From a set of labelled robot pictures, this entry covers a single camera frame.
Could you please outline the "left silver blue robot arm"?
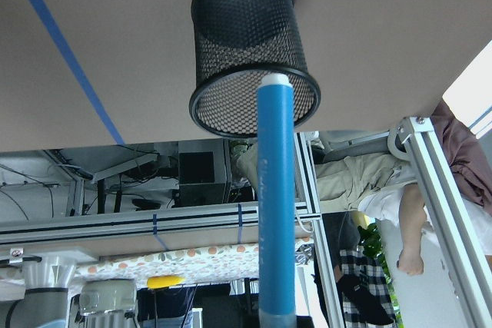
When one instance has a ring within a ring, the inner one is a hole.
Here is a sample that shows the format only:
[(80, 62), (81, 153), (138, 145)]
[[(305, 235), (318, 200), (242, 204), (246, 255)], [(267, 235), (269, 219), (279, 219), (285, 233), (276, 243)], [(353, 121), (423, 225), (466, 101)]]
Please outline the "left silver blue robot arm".
[(27, 257), (21, 263), (25, 294), (1, 303), (2, 327), (66, 327), (69, 284), (76, 259), (63, 256)]

